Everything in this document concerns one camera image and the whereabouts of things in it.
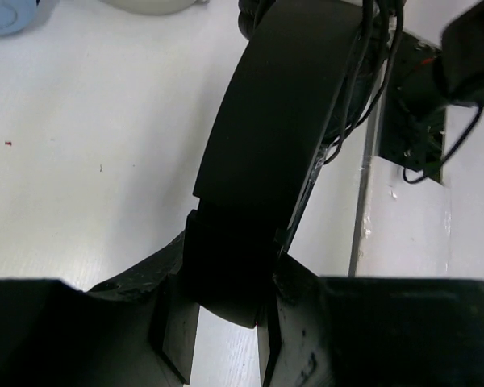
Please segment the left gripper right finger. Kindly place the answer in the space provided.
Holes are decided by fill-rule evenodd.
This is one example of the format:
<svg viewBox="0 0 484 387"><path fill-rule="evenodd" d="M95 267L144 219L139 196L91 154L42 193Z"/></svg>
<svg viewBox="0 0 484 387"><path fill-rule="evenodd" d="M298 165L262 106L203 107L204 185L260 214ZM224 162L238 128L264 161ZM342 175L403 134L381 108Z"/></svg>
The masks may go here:
<svg viewBox="0 0 484 387"><path fill-rule="evenodd" d="M263 386L333 386L330 318L320 277L285 254L258 319Z"/></svg>

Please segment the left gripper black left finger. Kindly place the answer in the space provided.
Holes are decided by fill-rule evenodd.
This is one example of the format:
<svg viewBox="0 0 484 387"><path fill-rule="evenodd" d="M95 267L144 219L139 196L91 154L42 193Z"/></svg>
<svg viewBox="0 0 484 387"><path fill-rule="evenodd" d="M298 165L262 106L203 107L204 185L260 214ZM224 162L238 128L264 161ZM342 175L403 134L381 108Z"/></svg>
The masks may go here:
<svg viewBox="0 0 484 387"><path fill-rule="evenodd" d="M179 385L190 383L199 315L181 272L184 241L181 232L161 250L89 290L122 301L156 297L148 341Z"/></svg>

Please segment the black wired headphones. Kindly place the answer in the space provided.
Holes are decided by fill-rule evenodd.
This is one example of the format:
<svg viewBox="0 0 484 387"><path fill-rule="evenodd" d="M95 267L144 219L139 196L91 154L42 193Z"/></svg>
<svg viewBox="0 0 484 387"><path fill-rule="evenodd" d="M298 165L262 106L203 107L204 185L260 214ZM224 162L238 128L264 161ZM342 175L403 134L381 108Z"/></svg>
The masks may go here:
<svg viewBox="0 0 484 387"><path fill-rule="evenodd" d="M253 328L323 150L361 117L403 29L401 1L242 1L250 22L194 186L194 299Z"/></svg>

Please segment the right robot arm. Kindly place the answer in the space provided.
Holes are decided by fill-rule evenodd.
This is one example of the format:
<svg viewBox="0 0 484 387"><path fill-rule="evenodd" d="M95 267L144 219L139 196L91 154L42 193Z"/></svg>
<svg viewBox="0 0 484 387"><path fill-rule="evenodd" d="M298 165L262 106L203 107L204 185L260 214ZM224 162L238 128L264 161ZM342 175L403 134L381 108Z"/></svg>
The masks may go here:
<svg viewBox="0 0 484 387"><path fill-rule="evenodd" d="M448 105L484 106L484 1L447 25L440 51L419 62L398 91L416 116Z"/></svg>

